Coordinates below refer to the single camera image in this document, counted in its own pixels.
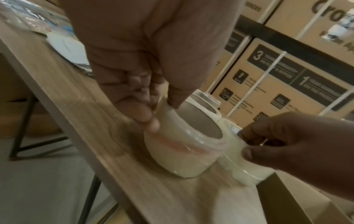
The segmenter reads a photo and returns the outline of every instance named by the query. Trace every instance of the gloved hand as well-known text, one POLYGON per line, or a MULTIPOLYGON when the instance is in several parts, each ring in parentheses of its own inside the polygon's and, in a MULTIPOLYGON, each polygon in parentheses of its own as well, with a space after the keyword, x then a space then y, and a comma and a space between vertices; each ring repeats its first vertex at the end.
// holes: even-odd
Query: gloved hand
POLYGON ((286 113, 254 122, 239 136, 250 145, 242 150, 246 160, 354 200, 353 122, 286 113))
POLYGON ((155 132, 161 85, 179 105, 207 78, 245 0, 61 0, 103 92, 155 132))

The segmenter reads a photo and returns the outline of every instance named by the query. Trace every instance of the printed number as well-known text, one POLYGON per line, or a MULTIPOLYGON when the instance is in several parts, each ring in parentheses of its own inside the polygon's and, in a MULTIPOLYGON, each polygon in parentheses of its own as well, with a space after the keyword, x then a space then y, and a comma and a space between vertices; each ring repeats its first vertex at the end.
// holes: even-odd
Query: printed number
POLYGON ((261 57, 264 54, 264 52, 263 51, 258 51, 257 53, 258 53, 258 55, 253 57, 253 59, 256 60, 256 61, 261 59, 261 57))
POLYGON ((307 80, 309 80, 309 76, 308 77, 304 77, 303 81, 299 84, 300 86, 302 86, 305 82, 307 82, 307 80))

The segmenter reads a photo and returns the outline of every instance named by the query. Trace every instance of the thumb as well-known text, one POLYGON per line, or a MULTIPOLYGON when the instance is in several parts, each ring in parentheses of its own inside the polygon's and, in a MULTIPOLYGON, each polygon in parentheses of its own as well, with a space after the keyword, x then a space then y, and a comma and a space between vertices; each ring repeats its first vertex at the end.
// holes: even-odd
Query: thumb
POLYGON ((179 106, 195 91, 191 90, 181 90, 172 85, 169 85, 168 91, 168 102, 174 108, 178 109, 179 106))
POLYGON ((273 169, 285 170, 288 165, 290 146, 273 147, 273 146, 248 146, 241 152, 243 158, 251 163, 271 167, 273 169))

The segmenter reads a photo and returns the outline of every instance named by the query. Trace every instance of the metal table leg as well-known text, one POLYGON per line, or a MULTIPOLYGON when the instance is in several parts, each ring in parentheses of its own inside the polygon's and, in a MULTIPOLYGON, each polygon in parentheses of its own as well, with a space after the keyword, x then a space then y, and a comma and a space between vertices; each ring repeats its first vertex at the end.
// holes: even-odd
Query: metal table leg
POLYGON ((25 147, 21 147, 21 143, 22 143, 23 137, 24 137, 24 135, 26 133, 26 128, 28 126, 28 123, 30 122, 30 118, 31 118, 31 115, 33 113, 33 109, 34 109, 34 106, 35 106, 36 102, 37 102, 36 96, 33 93, 31 93, 29 95, 29 97, 27 98, 26 108, 25 108, 25 112, 24 112, 22 120, 21 120, 21 125, 20 125, 20 127, 18 129, 18 132, 17 132, 17 134, 15 136, 15 139, 14 139, 14 143, 13 143, 12 148, 11 148, 11 152, 10 152, 10 155, 9 155, 9 160, 11 160, 11 161, 14 161, 14 160, 16 160, 18 158, 17 154, 19 152, 68 139, 68 137, 61 137, 61 138, 52 139, 52 140, 48 140, 48 141, 44 141, 44 142, 39 142, 39 143, 36 143, 36 144, 28 145, 28 146, 25 146, 25 147))
POLYGON ((98 189, 100 188, 100 185, 101 185, 101 181, 95 175, 93 177, 90 190, 88 191, 88 195, 87 195, 87 198, 86 198, 86 201, 85 201, 85 205, 82 208, 82 212, 81 212, 78 224, 85 224, 86 223, 87 218, 88 218, 88 216, 90 214, 93 202, 95 201, 98 189))

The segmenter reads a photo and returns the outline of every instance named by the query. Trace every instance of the icon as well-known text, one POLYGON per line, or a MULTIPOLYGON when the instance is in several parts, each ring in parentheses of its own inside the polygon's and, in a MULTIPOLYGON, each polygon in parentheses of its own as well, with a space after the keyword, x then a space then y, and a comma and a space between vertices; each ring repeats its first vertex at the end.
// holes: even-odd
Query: icon
POLYGON ((233 92, 231 90, 229 90, 228 88, 224 88, 224 90, 221 91, 219 97, 221 97, 225 101, 228 101, 232 95, 233 92))
POLYGON ((238 70, 232 79, 235 80, 238 84, 242 84, 247 79, 247 77, 248 74, 246 72, 238 70))
POLYGON ((290 102, 290 99, 285 97, 282 94, 278 94, 273 100, 272 102, 270 102, 271 105, 273 105, 274 107, 278 108, 278 109, 283 109, 288 103, 290 102))
POLYGON ((263 113, 263 112, 260 112, 253 120, 254 120, 254 121, 259 121, 259 120, 261 120, 261 119, 263 119, 263 118, 266 118, 266 117, 269 117, 269 116, 266 115, 266 114, 263 113))

